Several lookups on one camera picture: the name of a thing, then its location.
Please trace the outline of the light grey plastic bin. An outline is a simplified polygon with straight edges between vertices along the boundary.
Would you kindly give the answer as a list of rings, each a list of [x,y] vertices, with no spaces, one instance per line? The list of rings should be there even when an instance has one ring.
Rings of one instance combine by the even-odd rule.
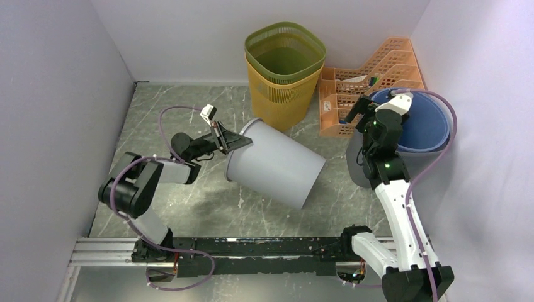
[[[240,132],[252,143],[227,156],[225,178],[292,208],[301,209],[326,159],[262,119]]]

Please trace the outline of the olive green mesh bin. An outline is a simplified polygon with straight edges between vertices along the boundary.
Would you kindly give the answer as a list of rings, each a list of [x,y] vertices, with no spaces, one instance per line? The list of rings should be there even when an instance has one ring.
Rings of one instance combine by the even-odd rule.
[[[244,41],[247,61],[266,80],[293,84],[322,67],[326,46],[305,27],[283,21],[251,33]]]

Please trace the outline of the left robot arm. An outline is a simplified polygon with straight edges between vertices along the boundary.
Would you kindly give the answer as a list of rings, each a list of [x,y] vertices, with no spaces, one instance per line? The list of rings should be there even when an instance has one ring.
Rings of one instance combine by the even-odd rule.
[[[170,158],[124,153],[103,181],[98,199],[140,235],[141,246],[147,247],[151,256],[167,261],[174,254],[173,234],[151,208],[158,185],[193,184],[201,161],[211,160],[215,152],[227,155],[252,142],[219,121],[214,121],[210,132],[198,138],[179,132],[170,141]]]

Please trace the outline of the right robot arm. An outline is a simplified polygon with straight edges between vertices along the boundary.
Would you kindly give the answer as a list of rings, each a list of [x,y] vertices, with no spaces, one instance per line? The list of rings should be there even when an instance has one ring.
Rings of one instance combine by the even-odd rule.
[[[346,260],[361,258],[362,269],[371,268],[381,278],[387,301],[439,301],[455,276],[440,263],[419,219],[412,195],[412,181],[397,148],[412,96],[398,94],[377,104],[361,95],[345,117],[356,117],[355,138],[346,151],[351,178],[363,178],[382,205],[395,244],[391,252],[366,226],[346,228],[340,253]]]

